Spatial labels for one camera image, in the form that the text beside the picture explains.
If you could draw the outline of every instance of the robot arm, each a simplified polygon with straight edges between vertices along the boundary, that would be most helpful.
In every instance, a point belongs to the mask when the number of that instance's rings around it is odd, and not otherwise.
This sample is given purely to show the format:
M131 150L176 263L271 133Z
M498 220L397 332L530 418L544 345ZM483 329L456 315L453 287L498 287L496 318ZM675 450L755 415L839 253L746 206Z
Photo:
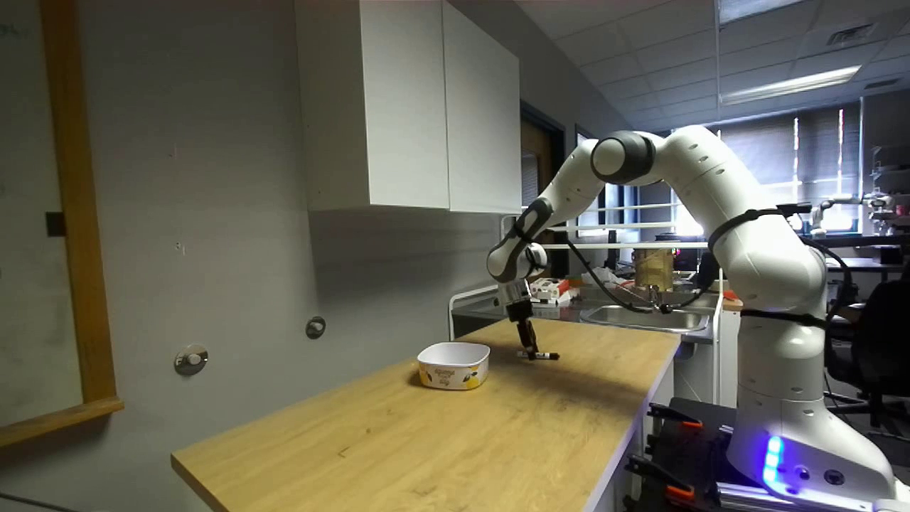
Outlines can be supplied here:
M553 186L489 251L488 271L540 358L523 295L523 251L553 226L577 217L604 187L665 183L712 233L712 253L742 295L736 432L728 460L758 486L795 504L830 509L910 500L889 459L825 408L825 258L802 244L761 183L707 127L616 133L570 153Z

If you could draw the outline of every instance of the white bowl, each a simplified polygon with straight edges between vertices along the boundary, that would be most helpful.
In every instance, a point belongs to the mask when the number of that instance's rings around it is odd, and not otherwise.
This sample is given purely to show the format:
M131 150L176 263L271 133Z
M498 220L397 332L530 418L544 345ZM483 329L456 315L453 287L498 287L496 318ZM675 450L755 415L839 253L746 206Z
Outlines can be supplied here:
M419 375L436 389L479 389L489 371L489 348L468 342L438 342L419 352Z

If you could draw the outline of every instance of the wooden table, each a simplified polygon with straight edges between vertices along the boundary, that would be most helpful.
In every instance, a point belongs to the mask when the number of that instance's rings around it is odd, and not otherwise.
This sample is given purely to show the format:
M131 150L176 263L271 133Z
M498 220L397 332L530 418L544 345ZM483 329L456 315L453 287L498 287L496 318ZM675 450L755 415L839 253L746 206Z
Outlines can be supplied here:
M519 358L509 322L475 329L492 348L472 393L426 389L416 362L350 381L175 452L213 509L591 509L680 338L535 322Z

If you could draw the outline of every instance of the white cabinet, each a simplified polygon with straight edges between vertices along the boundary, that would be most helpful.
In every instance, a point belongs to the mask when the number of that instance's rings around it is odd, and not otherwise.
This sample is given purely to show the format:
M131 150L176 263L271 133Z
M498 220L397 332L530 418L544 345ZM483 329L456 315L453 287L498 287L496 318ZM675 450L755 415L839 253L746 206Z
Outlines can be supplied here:
M520 206L507 49L442 0L300 0L297 24L311 209Z

